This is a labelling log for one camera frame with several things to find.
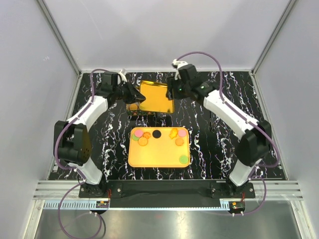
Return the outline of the gold tin lid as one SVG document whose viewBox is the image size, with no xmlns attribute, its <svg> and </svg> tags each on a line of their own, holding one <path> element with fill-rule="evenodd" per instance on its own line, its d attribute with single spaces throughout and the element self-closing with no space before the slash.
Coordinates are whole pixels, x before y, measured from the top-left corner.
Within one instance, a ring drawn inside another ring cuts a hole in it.
<svg viewBox="0 0 319 239">
<path fill-rule="evenodd" d="M 146 98 L 140 103 L 140 110 L 145 112 L 168 113 L 174 112 L 174 101 L 166 96 L 167 84 L 141 81 L 140 93 Z"/>
</svg>

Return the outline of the green christmas cookie tin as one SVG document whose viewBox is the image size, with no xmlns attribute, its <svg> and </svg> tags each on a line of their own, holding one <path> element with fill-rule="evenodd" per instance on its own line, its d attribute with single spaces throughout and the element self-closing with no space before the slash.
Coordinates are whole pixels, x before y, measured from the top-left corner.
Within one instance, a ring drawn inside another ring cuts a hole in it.
<svg viewBox="0 0 319 239">
<path fill-rule="evenodd" d="M 152 116 L 156 114 L 156 112 L 152 112 L 152 111 L 142 111 L 140 109 L 139 102 L 126 104 L 126 110 L 129 116 Z"/>
</svg>

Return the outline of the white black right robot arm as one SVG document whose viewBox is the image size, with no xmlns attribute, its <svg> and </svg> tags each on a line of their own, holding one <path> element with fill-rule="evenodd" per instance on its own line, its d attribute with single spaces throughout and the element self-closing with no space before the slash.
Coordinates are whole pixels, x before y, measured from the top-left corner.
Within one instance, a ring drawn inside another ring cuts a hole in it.
<svg viewBox="0 0 319 239">
<path fill-rule="evenodd" d="M 176 73 L 167 80 L 166 97 L 170 100 L 191 98 L 217 115 L 240 140 L 235 149 L 237 161 L 222 187 L 229 196 L 240 196 L 253 168 L 271 150 L 270 124 L 259 122 L 241 111 L 224 96 L 219 86 L 200 77 L 194 65 L 174 60 L 172 66 Z"/>
</svg>

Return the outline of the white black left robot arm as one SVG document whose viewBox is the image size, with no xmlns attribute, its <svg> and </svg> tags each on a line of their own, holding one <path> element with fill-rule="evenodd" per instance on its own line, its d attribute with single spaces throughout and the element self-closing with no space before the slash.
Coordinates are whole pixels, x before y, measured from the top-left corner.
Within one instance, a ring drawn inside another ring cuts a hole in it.
<svg viewBox="0 0 319 239">
<path fill-rule="evenodd" d="M 102 70 L 101 82 L 94 84 L 93 70 L 90 77 L 91 97 L 71 118 L 54 125 L 53 155 L 59 168 L 72 170 L 81 178 L 80 186 L 94 197 L 108 193 L 105 175 L 93 159 L 89 130 L 97 119 L 117 100 L 125 104 L 145 101 L 143 96 L 126 78 L 126 70 Z"/>
</svg>

